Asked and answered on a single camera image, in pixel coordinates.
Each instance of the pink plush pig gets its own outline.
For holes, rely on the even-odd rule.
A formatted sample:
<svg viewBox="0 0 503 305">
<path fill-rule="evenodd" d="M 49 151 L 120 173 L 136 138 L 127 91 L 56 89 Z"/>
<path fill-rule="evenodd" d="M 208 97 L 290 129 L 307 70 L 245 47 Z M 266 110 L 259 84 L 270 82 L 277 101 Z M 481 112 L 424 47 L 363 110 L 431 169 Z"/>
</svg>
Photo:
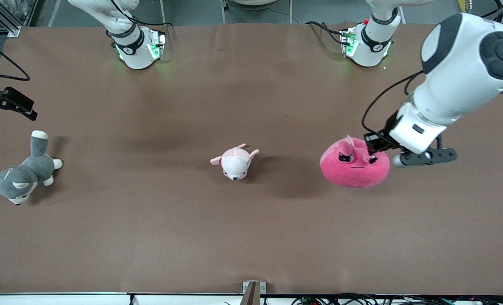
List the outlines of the pink plush pig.
<svg viewBox="0 0 503 305">
<path fill-rule="evenodd" d="M 335 185 L 367 189 L 379 185 L 391 166 L 383 151 L 370 156 L 366 142 L 347 136 L 336 141 L 319 161 L 323 175 Z"/>
<path fill-rule="evenodd" d="M 251 159 L 259 153 L 256 149 L 251 154 L 243 149 L 245 143 L 229 149 L 223 155 L 210 160 L 212 165 L 221 165 L 223 174 L 231 180 L 241 180 L 246 178 L 247 169 L 251 164 Z"/>
</svg>

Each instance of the brown table surface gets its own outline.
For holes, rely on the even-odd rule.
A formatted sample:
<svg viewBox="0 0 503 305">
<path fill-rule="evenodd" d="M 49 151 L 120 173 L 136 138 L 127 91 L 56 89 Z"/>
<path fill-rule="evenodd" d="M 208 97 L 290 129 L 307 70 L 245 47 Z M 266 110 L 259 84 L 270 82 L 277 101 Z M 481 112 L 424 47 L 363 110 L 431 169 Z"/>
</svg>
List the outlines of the brown table surface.
<svg viewBox="0 0 503 305">
<path fill-rule="evenodd" d="M 0 171 L 32 130 L 65 166 L 17 207 L 0 196 L 0 292 L 503 294 L 503 96 L 445 132 L 459 160 L 330 184 L 319 157 L 361 136 L 366 106 L 420 69 L 431 25 L 402 25 L 374 68 L 307 25 L 176 27 L 165 62 L 133 71 L 103 28 L 25 28 L 0 79 L 36 122 L 0 116 Z M 2 62 L 0 73 L 18 75 Z M 402 87 L 370 115 L 381 128 Z M 261 149 L 233 182 L 209 164 Z"/>
</svg>

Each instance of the stuffed animal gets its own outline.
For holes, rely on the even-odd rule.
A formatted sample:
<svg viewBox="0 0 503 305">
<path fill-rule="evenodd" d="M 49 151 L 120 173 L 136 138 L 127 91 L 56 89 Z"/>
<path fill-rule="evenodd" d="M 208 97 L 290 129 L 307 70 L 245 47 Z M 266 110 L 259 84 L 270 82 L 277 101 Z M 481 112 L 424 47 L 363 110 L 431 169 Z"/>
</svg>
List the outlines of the stuffed animal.
<svg viewBox="0 0 503 305">
<path fill-rule="evenodd" d="M 259 153 L 256 149 L 251 154 L 243 148 L 246 144 L 234 147 L 224 152 L 221 156 L 210 160 L 212 165 L 221 165 L 223 174 L 231 180 L 241 180 L 246 178 L 247 169 L 250 167 L 251 160 Z"/>
<path fill-rule="evenodd" d="M 370 156 L 366 142 L 350 136 L 332 144 L 319 165 L 325 178 L 335 185 L 364 189 L 383 182 L 391 166 L 383 151 Z"/>
<path fill-rule="evenodd" d="M 51 185 L 53 171 L 61 168 L 63 162 L 45 155 L 47 148 L 48 134 L 44 131 L 33 131 L 31 155 L 19 166 L 0 172 L 0 194 L 15 205 L 20 205 L 29 199 L 29 195 L 39 183 Z"/>
</svg>

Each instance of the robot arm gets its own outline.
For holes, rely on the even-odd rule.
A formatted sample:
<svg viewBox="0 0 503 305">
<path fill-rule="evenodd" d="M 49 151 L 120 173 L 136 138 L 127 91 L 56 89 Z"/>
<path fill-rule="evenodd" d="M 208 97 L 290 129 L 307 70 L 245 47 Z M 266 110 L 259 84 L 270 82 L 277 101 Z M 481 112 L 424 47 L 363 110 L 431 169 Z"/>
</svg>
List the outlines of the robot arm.
<svg viewBox="0 0 503 305">
<path fill-rule="evenodd" d="M 164 33 L 137 25 L 128 12 L 137 8 L 139 0 L 69 0 L 69 3 L 104 25 L 108 35 L 116 42 L 119 58 L 128 67 L 147 68 L 161 58 Z"/>
<path fill-rule="evenodd" d="M 434 0 L 366 0 L 372 7 L 370 20 L 341 34 L 345 56 L 364 67 L 373 67 L 387 56 L 393 33 L 400 25 L 399 6 L 423 6 Z"/>
<path fill-rule="evenodd" d="M 381 137 L 365 135 L 371 153 L 402 149 L 395 166 L 456 159 L 453 149 L 430 146 L 463 114 L 503 93 L 503 23 L 453 15 L 429 33 L 420 56 L 426 80 L 387 121 Z"/>
</svg>

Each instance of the gray stuffed dog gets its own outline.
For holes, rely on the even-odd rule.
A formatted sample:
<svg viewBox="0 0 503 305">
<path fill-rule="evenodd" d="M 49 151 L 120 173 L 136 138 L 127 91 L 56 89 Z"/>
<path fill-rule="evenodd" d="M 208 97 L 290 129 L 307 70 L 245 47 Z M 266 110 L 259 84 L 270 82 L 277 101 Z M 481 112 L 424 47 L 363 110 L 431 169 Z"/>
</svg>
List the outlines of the gray stuffed dog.
<svg viewBox="0 0 503 305">
<path fill-rule="evenodd" d="M 15 205 L 29 199 L 35 187 L 42 183 L 53 183 L 52 173 L 63 166 L 59 159 L 52 159 L 44 154 L 48 148 L 48 134 L 35 130 L 31 134 L 31 155 L 19 166 L 13 166 L 0 172 L 0 194 Z"/>
</svg>

